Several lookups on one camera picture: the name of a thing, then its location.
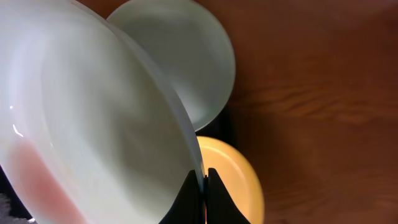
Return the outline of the light blue plate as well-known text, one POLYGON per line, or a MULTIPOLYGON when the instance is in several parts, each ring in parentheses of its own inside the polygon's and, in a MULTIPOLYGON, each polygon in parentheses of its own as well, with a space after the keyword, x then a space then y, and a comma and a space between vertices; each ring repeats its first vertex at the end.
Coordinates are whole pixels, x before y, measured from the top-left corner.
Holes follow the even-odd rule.
POLYGON ((210 11, 190 0, 133 0, 107 20, 160 67, 196 131, 220 114, 234 87, 236 63, 226 31, 210 11))
POLYGON ((158 223, 203 185, 159 67, 77 1, 1 2, 1 166, 38 223, 158 223))

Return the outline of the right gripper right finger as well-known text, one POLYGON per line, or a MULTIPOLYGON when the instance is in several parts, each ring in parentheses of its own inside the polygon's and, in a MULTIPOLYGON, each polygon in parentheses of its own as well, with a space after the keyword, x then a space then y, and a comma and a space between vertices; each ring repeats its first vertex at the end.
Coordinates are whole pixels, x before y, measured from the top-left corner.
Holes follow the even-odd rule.
POLYGON ((208 169, 206 187, 207 224, 250 224, 239 211, 216 169, 208 169))

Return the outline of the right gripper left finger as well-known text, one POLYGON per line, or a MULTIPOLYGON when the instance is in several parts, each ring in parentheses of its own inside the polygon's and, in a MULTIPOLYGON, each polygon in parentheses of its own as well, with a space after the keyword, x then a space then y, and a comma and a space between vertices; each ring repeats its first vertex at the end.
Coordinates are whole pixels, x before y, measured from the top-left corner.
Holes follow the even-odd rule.
POLYGON ((205 204, 197 175, 191 170, 170 210, 159 224, 204 224, 205 204))

